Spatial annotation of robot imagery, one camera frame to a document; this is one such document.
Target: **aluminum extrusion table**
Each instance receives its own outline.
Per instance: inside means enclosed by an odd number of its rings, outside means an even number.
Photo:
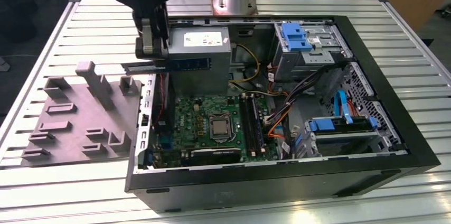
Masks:
[[[0,128],[0,222],[448,223],[451,214],[449,73],[389,3],[377,0],[257,0],[260,15],[347,15],[441,165],[368,194],[158,216],[125,194],[126,160],[21,168],[46,94],[45,78],[82,82],[74,68],[92,60],[108,81],[134,62],[130,9],[114,0],[70,0]],[[209,0],[170,0],[170,15],[210,15]]]

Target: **sticker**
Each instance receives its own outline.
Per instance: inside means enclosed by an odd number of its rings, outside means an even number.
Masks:
[[[268,80],[269,80],[271,82],[273,82],[273,73],[272,73],[272,72],[268,72]]]
[[[308,38],[308,42],[320,43],[319,38]]]
[[[220,32],[188,32],[182,36],[184,47],[221,46],[223,37]]]
[[[285,142],[281,143],[281,148],[287,153],[289,153],[289,146]]]

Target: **blue connector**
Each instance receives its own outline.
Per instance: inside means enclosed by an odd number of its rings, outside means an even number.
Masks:
[[[296,139],[296,142],[295,142],[295,147],[297,147],[297,145],[301,142],[301,140],[303,140],[303,134],[299,133],[299,136],[297,136],[297,139]]]
[[[371,128],[375,130],[377,128],[377,120],[375,117],[368,117]]]
[[[287,41],[288,51],[311,51],[307,33],[299,23],[281,23],[281,35]]]
[[[308,125],[309,125],[309,130],[312,132],[317,130],[335,130],[332,119],[329,118],[315,119],[313,121],[308,122]]]

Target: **red wire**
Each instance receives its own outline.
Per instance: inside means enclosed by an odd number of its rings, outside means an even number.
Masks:
[[[160,121],[160,117],[161,117],[162,110],[164,110],[162,73],[160,73],[160,96],[161,96],[161,108],[160,108],[160,113],[157,114],[156,122]]]

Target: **yellow wire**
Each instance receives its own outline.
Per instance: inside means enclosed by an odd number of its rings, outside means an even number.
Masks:
[[[243,80],[231,80],[229,82],[247,82],[247,81],[252,80],[259,75],[259,73],[260,73],[260,62],[259,62],[259,59],[256,58],[253,52],[244,45],[236,44],[236,46],[241,47],[248,52],[248,54],[251,54],[252,58],[255,59],[255,62],[256,62],[256,72],[247,79],[243,79]]]

